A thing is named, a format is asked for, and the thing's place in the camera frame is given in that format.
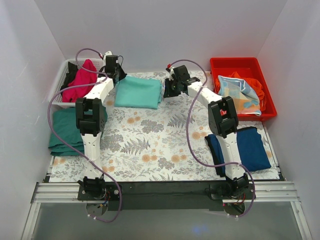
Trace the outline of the turquoise t shirt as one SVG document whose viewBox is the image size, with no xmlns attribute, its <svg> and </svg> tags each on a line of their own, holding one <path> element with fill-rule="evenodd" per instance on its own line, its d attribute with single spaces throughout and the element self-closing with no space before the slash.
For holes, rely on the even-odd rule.
<svg viewBox="0 0 320 240">
<path fill-rule="evenodd" d="M 115 87 L 115 107 L 157 109 L 162 101 L 162 82 L 126 76 Z"/>
</svg>

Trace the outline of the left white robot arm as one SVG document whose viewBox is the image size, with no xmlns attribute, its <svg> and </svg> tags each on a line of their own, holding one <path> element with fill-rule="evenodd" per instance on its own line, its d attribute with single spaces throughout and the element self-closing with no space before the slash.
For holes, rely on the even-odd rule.
<svg viewBox="0 0 320 240">
<path fill-rule="evenodd" d="M 84 155 L 88 158 L 85 167 L 84 178 L 79 184 L 83 192 L 95 200 L 103 200 L 107 203 L 111 197 L 108 187 L 101 172 L 100 142 L 107 117 L 103 102 L 115 87 L 115 84 L 123 79 L 124 73 L 119 56 L 107 51 L 100 56 L 105 63 L 97 74 L 97 84 L 83 98 L 75 102 L 76 127 L 84 146 Z"/>
</svg>

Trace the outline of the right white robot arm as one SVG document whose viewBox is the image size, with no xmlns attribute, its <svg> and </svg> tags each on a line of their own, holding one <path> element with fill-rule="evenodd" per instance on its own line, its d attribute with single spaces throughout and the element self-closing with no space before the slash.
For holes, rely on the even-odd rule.
<svg viewBox="0 0 320 240">
<path fill-rule="evenodd" d="M 198 78 L 191 77 L 186 66 L 166 68 L 169 77 L 165 79 L 164 98 L 176 97 L 182 93 L 193 97 L 188 111 L 186 124 L 189 125 L 195 101 L 199 101 L 208 110 L 208 125 L 216 136 L 224 163 L 209 165 L 196 159 L 203 166 L 211 168 L 225 167 L 226 189 L 222 194 L 237 199 L 248 187 L 248 176 L 241 167 L 237 144 L 237 126 L 239 124 L 234 101 L 231 97 L 222 97 L 206 87 Z"/>
</svg>

